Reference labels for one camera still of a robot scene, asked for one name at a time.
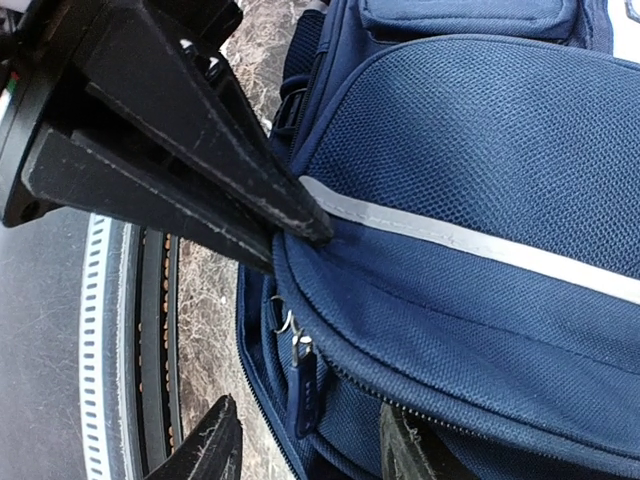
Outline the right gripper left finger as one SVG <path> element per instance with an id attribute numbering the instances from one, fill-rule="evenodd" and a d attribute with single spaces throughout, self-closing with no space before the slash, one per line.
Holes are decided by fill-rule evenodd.
<path id="1" fill-rule="evenodd" d="M 243 428 L 231 395 L 221 396 L 179 448 L 148 480 L 239 480 Z"/>

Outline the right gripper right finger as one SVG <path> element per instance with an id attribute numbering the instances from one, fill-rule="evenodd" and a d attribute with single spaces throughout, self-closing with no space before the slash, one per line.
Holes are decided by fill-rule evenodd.
<path id="1" fill-rule="evenodd" d="M 380 410 L 384 479 L 448 479 L 444 444 L 425 421 L 397 407 Z"/>

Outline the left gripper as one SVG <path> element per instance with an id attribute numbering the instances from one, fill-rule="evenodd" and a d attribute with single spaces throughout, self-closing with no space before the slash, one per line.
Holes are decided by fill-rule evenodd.
<path id="1" fill-rule="evenodd" d="M 233 1 L 33 1 L 9 14 L 2 223 L 74 207 L 265 274 L 268 227 L 327 242 L 327 215 L 270 149 L 219 52 L 242 17 Z"/>

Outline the navy blue student backpack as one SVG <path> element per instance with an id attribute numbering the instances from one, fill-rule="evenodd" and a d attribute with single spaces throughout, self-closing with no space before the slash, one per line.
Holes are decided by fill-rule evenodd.
<path id="1" fill-rule="evenodd" d="M 639 5 L 315 1 L 271 141 L 333 239 L 241 268 L 240 357 L 300 479 L 639 475 Z"/>

